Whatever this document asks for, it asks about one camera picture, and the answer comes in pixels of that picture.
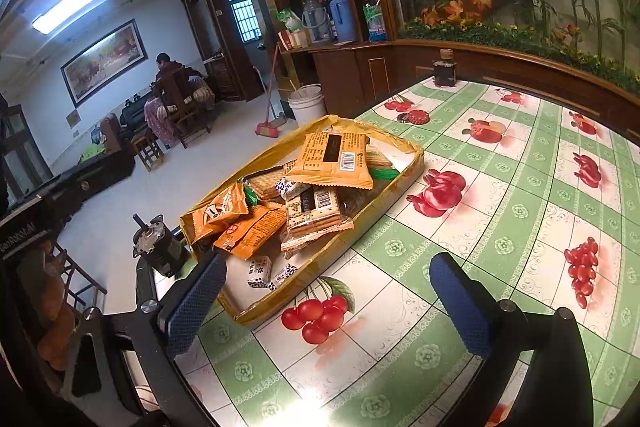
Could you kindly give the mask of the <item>left hand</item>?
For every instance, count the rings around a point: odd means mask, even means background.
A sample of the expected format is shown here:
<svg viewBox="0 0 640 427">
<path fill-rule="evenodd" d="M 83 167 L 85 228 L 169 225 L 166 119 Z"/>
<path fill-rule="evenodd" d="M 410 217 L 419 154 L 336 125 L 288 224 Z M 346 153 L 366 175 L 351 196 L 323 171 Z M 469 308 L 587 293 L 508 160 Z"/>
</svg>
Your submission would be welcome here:
<svg viewBox="0 0 640 427">
<path fill-rule="evenodd" d="M 38 355 L 58 372 L 67 369 L 70 340 L 76 329 L 75 314 L 66 303 L 61 267 L 50 239 L 29 249 L 18 267 L 23 288 L 44 328 L 37 343 Z"/>
</svg>

